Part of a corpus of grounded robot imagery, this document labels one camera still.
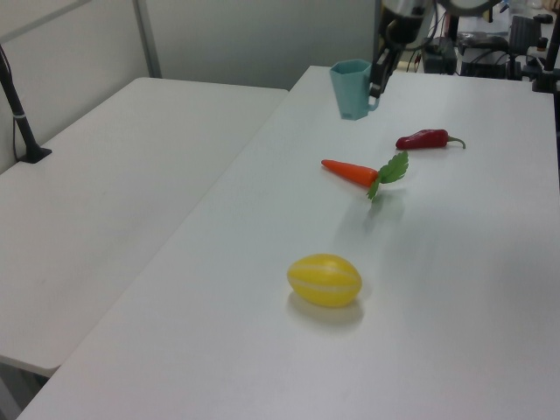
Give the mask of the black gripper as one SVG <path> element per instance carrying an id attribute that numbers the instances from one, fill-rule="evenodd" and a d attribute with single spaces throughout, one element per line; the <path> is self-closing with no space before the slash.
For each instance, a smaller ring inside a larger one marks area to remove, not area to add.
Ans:
<path id="1" fill-rule="evenodd" d="M 384 40 L 392 49 L 405 49 L 417 39 L 423 24 L 422 18 L 392 17 L 384 32 Z M 384 93 L 389 77 L 394 71 L 395 51 L 384 47 L 372 61 L 369 76 L 369 94 L 380 98 Z"/>

